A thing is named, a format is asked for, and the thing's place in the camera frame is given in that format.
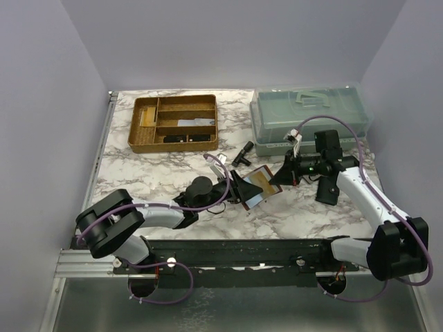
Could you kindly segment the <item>gold card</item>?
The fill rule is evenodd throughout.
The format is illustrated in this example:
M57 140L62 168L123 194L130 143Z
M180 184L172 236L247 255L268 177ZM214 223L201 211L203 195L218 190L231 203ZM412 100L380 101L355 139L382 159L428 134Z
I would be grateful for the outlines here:
M156 106L148 106L141 111L140 126L141 127L156 126Z

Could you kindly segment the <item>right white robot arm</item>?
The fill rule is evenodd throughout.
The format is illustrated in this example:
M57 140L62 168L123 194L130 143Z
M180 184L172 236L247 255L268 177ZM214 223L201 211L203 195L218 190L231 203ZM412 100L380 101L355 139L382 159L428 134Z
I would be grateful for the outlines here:
M297 130L291 130L285 138L293 147L286 152L270 184L297 186L303 176L319 176L318 202L336 205L339 194L344 192L374 230L371 239L328 239L318 254L323 269L336 270L346 261L369 269L380 281L431 269L425 220L408 216L386 198L370 180L363 164L343 154L337 131L315 133L315 156L300 155L302 136Z

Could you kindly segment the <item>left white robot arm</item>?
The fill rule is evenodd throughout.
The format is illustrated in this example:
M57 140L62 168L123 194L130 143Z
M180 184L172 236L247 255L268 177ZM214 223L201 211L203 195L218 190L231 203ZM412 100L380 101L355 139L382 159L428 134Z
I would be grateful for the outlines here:
M170 203L136 203L127 190L116 190L80 213L75 220L80 234L77 244L85 244L93 258L108 255L129 261L138 273L148 272L154 263L147 242L134 236L140 228L180 230L199 220L199 213L229 202L245 203L263 189L231 171L214 184L208 177L195 178Z

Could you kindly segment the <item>brown leather card holder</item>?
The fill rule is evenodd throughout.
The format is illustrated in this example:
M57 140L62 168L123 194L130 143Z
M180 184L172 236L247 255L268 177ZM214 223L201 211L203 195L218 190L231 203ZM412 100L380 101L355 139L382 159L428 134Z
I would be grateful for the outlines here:
M279 185L271 185L269 181L273 178L273 174L267 165L263 165L249 172L242 177L247 183L255 185L262 189L262 192L256 194L254 197L248 199L243 203L243 207L246 211L251 210L262 201L267 200L270 196L279 194L282 192L282 188Z

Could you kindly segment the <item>blue credit card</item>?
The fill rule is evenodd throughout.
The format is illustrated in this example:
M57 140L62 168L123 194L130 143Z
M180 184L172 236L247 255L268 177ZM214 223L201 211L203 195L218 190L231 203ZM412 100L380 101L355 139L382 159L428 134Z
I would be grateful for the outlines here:
M245 206L248 209L252 209L254 208L256 205L260 204L262 201L264 200L264 197L260 194L260 195L256 195L253 198L247 200L245 202Z

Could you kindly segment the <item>tan credit card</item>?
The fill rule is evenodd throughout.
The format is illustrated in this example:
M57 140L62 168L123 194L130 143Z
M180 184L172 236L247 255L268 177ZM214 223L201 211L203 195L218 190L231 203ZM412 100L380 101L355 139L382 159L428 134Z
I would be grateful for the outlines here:
M250 184L260 187L262 189L261 195L264 197L264 199L267 199L268 197L281 192L280 187L269 184L272 177L273 174L265 166L262 166L248 173L244 177L244 180Z

